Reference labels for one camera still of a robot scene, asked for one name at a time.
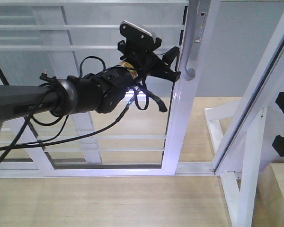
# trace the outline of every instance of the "light wooden floor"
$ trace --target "light wooden floor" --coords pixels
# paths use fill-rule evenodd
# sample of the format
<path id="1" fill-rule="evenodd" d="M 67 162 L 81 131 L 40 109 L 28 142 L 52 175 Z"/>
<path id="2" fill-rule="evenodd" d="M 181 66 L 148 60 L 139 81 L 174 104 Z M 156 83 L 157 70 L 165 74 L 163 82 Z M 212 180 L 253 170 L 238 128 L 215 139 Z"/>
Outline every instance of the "light wooden floor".
<path id="1" fill-rule="evenodd" d="M 217 177 L 0 179 L 0 227 L 230 227 Z"/>
<path id="2" fill-rule="evenodd" d="M 190 115 L 185 139 L 183 142 L 180 161 L 202 162 L 212 161 L 213 147 L 205 119 L 204 109 L 213 108 L 222 104 L 238 100 L 240 97 L 196 97 Z M 220 121 L 225 133 L 231 119 Z"/>

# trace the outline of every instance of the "yellow label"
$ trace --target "yellow label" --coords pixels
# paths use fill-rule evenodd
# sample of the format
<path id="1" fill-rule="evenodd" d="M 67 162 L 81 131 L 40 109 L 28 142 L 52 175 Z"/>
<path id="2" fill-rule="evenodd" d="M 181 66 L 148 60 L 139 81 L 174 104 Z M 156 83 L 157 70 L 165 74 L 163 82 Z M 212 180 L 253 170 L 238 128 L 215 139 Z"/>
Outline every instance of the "yellow label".
<path id="1" fill-rule="evenodd" d="M 127 67 L 127 68 L 131 68 L 131 69 L 134 68 L 133 65 L 131 65 L 130 63 L 128 63 L 126 61 L 123 61 L 123 62 L 119 63 L 118 65 L 123 66 L 123 67 Z M 138 77 L 138 73 L 137 73 L 136 70 L 128 70 L 128 71 L 131 74 L 133 79 Z"/>

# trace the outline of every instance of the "wire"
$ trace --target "wire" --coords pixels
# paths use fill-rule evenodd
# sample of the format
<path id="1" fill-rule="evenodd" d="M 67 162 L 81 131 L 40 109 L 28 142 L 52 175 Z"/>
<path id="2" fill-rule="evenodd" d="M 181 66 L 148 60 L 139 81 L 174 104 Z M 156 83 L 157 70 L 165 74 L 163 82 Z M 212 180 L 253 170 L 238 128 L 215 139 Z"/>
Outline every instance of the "wire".
<path id="1" fill-rule="evenodd" d="M 58 119 L 56 119 L 55 121 L 53 121 L 51 123 L 43 123 L 43 122 L 38 121 L 34 116 L 32 116 L 33 121 L 36 122 L 39 125 L 42 125 L 42 126 L 53 126 L 56 123 L 58 123 L 62 118 L 63 118 L 63 116 L 59 117 Z"/>
<path id="2" fill-rule="evenodd" d="M 37 110 L 38 106 L 41 104 L 41 102 L 43 101 L 43 99 L 47 96 L 47 94 L 49 94 L 50 92 L 53 92 L 52 89 L 47 90 L 46 92 L 43 93 L 40 101 L 34 106 L 34 108 L 32 109 L 32 111 L 29 113 L 29 115 L 27 116 L 27 118 L 25 119 L 22 127 L 20 128 L 18 134 L 15 136 L 15 138 L 13 139 L 13 141 L 10 143 L 10 145 L 6 148 L 6 150 L 3 152 L 3 154 L 1 154 L 0 156 L 0 163 L 3 161 L 3 159 L 6 157 L 6 155 L 9 154 L 9 152 L 14 149 L 15 144 L 17 143 L 17 141 L 19 140 L 19 138 L 21 137 L 22 133 L 24 132 L 24 129 L 26 128 L 27 124 L 29 123 L 29 120 L 31 119 L 31 117 L 33 116 L 34 112 Z"/>
<path id="3" fill-rule="evenodd" d="M 66 116 L 66 118 L 65 118 L 65 120 L 63 122 L 62 127 L 60 128 L 59 132 L 54 137 L 51 137 L 50 139 L 46 139 L 46 140 L 39 140 L 39 141 L 33 141 L 33 142 L 27 142 L 27 143 L 20 143 L 20 144 L 17 144 L 17 145 L 29 145 L 29 144 L 35 144 L 35 143 L 44 143 L 44 142 L 48 142 L 48 141 L 54 140 L 55 138 L 60 136 L 60 134 L 62 133 L 62 131 L 63 131 L 65 125 L 66 125 L 66 122 L 68 120 L 68 117 L 69 117 L 69 115 Z"/>
<path id="4" fill-rule="evenodd" d="M 129 106 L 132 104 L 132 100 L 133 100 L 133 98 L 127 103 L 127 105 L 125 106 L 123 111 L 119 114 L 119 116 L 115 119 L 114 122 L 112 122 L 110 125 L 102 128 L 102 129 L 100 129 L 98 131 L 95 131 L 95 132 L 92 132 L 92 133 L 89 133 L 89 134 L 86 134 L 86 135 L 77 136 L 77 137 L 73 137 L 73 138 L 69 138 L 69 139 L 65 139 L 65 140 L 59 140 L 59 141 L 50 142 L 50 143 L 30 144 L 30 145 L 20 145 L 20 144 L 19 145 L 14 145 L 11 149 L 46 147 L 46 146 L 51 146 L 51 145 L 56 145 L 56 144 L 61 144 L 61 143 L 67 143 L 67 142 L 71 142 L 71 141 L 75 141 L 75 140 L 80 140 L 80 139 L 83 139 L 83 138 L 86 138 L 86 137 L 90 137 L 90 136 L 99 134 L 99 133 L 101 133 L 101 132 L 103 132 L 103 131 L 113 127 L 115 124 L 117 124 L 124 117 L 125 113 L 129 109 Z"/>
<path id="5" fill-rule="evenodd" d="M 82 72 L 82 66 L 83 66 L 83 63 L 86 59 L 90 59 L 90 58 L 93 58 L 93 59 L 97 59 L 99 60 L 100 62 L 102 62 L 102 65 L 103 65 L 103 70 L 102 71 L 105 71 L 106 70 L 106 65 L 105 65 L 105 62 L 99 58 L 99 57 L 96 57 L 96 56 L 88 56 L 86 57 L 85 59 L 83 59 L 80 63 L 80 75 L 79 75 L 79 78 L 82 78 L 82 75 L 83 75 L 83 72 Z"/>

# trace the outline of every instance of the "black robotic arm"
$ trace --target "black robotic arm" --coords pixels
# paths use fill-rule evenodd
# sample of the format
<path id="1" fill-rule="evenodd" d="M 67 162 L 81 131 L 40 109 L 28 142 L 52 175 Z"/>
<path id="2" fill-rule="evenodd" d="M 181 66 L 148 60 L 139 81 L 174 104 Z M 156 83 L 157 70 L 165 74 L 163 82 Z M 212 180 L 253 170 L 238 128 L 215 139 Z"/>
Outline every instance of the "black robotic arm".
<path id="1" fill-rule="evenodd" d="M 161 39 L 147 29 L 124 21 L 120 25 L 120 33 L 126 41 L 118 43 L 118 50 L 123 56 L 120 58 L 122 62 L 116 66 L 104 68 L 97 74 L 68 76 L 67 79 L 49 78 L 43 72 L 40 79 L 46 83 L 39 87 L 0 85 L 0 129 L 4 121 L 27 116 L 32 109 L 34 113 L 50 111 L 57 117 L 92 110 L 109 113 L 126 92 L 135 90 L 135 87 L 147 98 L 153 98 L 160 111 L 167 111 L 160 98 L 147 90 L 145 79 L 152 75 L 176 82 L 180 72 L 174 72 L 170 66 L 178 56 L 179 48 L 173 47 L 161 60 L 153 52 L 160 47 Z M 38 102 L 44 93 L 47 94 Z"/>

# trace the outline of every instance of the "cable connector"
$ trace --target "cable connector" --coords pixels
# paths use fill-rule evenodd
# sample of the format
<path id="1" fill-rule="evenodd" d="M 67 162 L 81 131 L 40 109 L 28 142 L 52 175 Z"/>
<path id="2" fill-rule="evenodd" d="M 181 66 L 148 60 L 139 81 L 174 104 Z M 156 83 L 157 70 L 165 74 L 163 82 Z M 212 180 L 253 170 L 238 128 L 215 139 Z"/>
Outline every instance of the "cable connector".
<path id="1" fill-rule="evenodd" d="M 57 77 L 49 78 L 47 76 L 46 70 L 43 70 L 43 72 L 41 73 L 40 79 L 44 80 L 44 81 L 47 81 L 47 82 L 53 82 L 53 81 L 57 80 Z"/>

